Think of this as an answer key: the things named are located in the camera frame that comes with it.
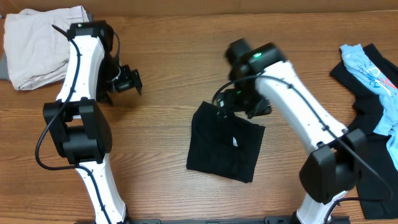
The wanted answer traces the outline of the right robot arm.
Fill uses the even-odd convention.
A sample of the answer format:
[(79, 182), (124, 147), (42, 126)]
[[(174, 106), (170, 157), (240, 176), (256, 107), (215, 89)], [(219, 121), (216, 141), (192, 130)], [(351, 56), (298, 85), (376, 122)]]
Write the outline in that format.
[(299, 172), (306, 192), (301, 206), (291, 216), (266, 217), (265, 223), (349, 223), (349, 217), (332, 212), (358, 182), (359, 162), (350, 152), (366, 145), (364, 133), (350, 132), (332, 117), (272, 42), (252, 49), (239, 39), (228, 46), (225, 57), (234, 88), (222, 86), (215, 93), (218, 116), (243, 111), (252, 118), (270, 114), (276, 106), (308, 155)]

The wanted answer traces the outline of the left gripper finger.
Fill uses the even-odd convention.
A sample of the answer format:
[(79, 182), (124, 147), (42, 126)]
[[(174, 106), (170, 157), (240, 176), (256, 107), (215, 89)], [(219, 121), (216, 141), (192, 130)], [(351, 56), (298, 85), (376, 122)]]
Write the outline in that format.
[(113, 101), (111, 97), (108, 95), (107, 91), (99, 91), (98, 92), (98, 103), (106, 103), (109, 105), (113, 105)]
[(132, 76), (133, 76), (134, 87), (136, 88), (138, 94), (142, 95), (142, 82), (138, 70), (136, 69), (132, 70)]

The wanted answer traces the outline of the black t-shirt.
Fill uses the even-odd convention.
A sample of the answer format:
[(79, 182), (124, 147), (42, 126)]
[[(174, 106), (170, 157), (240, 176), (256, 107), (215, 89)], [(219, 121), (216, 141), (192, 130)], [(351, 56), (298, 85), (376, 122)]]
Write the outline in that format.
[(265, 127), (202, 102), (192, 118), (186, 168), (240, 182), (253, 181)]

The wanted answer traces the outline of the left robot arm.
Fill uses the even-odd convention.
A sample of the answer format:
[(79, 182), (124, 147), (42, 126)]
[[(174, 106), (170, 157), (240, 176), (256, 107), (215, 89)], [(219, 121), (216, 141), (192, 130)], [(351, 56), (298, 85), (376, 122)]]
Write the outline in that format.
[(67, 38), (70, 58), (60, 93), (53, 103), (44, 104), (47, 125), (35, 147), (35, 160), (51, 169), (39, 156), (49, 133), (60, 157), (68, 161), (58, 169), (73, 169), (80, 175), (94, 207), (94, 223), (132, 223), (110, 166), (111, 127), (98, 104), (111, 104), (110, 93), (132, 88), (141, 92), (139, 72), (111, 55), (118, 35), (106, 21), (73, 23), (67, 31), (55, 30)]

